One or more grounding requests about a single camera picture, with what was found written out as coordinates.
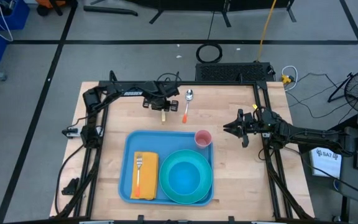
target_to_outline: gray floor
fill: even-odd
[[[358,26],[358,1],[346,0]],[[79,7],[68,33],[69,40],[152,40],[206,39],[213,17],[210,12],[164,12],[150,25],[155,9],[125,1],[108,1],[109,6],[136,10],[139,17],[84,12]],[[69,10],[59,17],[54,12],[39,17],[31,7],[24,30],[14,31],[17,40],[58,40]],[[232,28],[226,28],[220,14],[214,15],[210,39],[260,39],[269,10],[230,12]],[[293,5],[298,20],[292,23],[287,12],[277,9],[267,31],[269,40],[356,40],[339,1],[298,0]],[[51,208],[57,172],[67,140],[60,131],[71,123],[81,82],[106,80],[114,70],[120,80],[153,80],[165,72],[180,72],[184,80],[194,80],[195,52],[199,45],[65,45],[49,89],[44,109],[30,145],[6,222],[47,218]],[[56,51],[56,45],[10,45],[0,71],[8,75],[0,82],[0,203],[22,147],[42,86]],[[222,45],[222,62],[251,62],[258,45]],[[205,60],[214,49],[204,49]],[[265,45],[261,61],[270,62],[279,74],[294,65],[299,76],[326,73],[337,83],[349,72],[358,71],[358,45]],[[299,100],[331,86],[323,76],[310,75],[291,93]],[[326,100],[334,88],[305,101],[314,116],[321,116],[345,103]],[[287,96],[290,105],[295,103]],[[330,128],[350,107],[313,119],[308,110],[290,108],[293,123],[308,128]],[[310,176],[306,170],[316,217],[330,220],[338,215],[341,196],[330,180]],[[351,220],[358,223],[358,203],[352,202]]]

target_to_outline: blue tray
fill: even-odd
[[[198,149],[194,140],[195,133],[178,131],[134,131],[126,139],[124,155],[122,157],[121,176],[119,179],[119,195],[128,203],[150,203],[160,205],[182,205],[170,200],[162,191],[160,183],[154,200],[131,199],[132,173],[134,171],[134,156],[136,151],[158,153],[158,171],[162,162],[173,152],[189,149],[203,155],[211,165],[213,172],[213,144],[205,149]],[[214,195],[214,183],[208,194],[191,206],[205,206]]]

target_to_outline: yellow cable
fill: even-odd
[[[267,21],[266,21],[266,23],[265,23],[264,32],[262,33],[262,38],[261,38],[261,40],[260,40],[259,53],[258,53],[258,58],[257,58],[257,61],[258,61],[258,62],[259,62],[259,60],[260,60],[260,56],[262,55],[262,45],[263,45],[263,42],[264,42],[264,39],[265,39],[265,34],[266,34],[267,25],[269,24],[270,17],[271,17],[272,14],[273,14],[273,9],[274,9],[274,6],[276,5],[276,1],[277,1],[277,0],[274,0],[274,1],[273,1],[272,7],[270,8],[270,12],[269,12],[268,17],[267,17]]]

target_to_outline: yellow napkin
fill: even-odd
[[[137,165],[136,158],[142,154],[143,163],[140,167],[140,196],[136,197]],[[154,152],[135,152],[134,172],[132,174],[131,199],[153,200],[157,193],[158,154]]]

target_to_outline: floor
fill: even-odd
[[[40,17],[30,6],[24,30],[13,32],[15,41],[0,64],[0,71],[8,75],[0,82],[0,204],[19,153],[28,149],[5,222],[48,217],[67,143],[60,131],[72,121],[81,82],[107,80],[110,70],[119,80],[153,80],[177,71],[183,80],[194,80],[195,52],[206,39],[227,40],[221,45],[221,62],[252,62],[269,13],[268,9],[230,12],[232,27],[227,28],[218,13],[166,11],[150,25],[155,9],[108,0],[100,5],[133,9],[139,17],[83,11],[82,5],[89,3],[80,1],[76,10],[64,8],[60,17],[55,12]],[[300,77],[325,73],[334,83],[358,72],[357,0],[296,0],[292,10],[295,23],[286,10],[274,11],[261,61],[270,62],[277,75],[284,66],[294,65]],[[204,60],[215,55],[214,49],[201,52]],[[308,75],[290,93],[302,100],[330,86],[324,75]],[[304,101],[313,116],[323,116],[345,103],[344,99],[326,102],[333,90]],[[287,100],[290,105],[296,103],[290,95]],[[304,106],[290,107],[295,125],[319,129],[356,113],[346,115],[349,109],[345,105],[314,119]],[[32,138],[25,140],[31,133]],[[309,169],[305,172],[316,217],[330,220],[338,215],[341,196],[332,190],[332,182],[312,177]],[[357,202],[351,204],[351,221],[358,223]]]

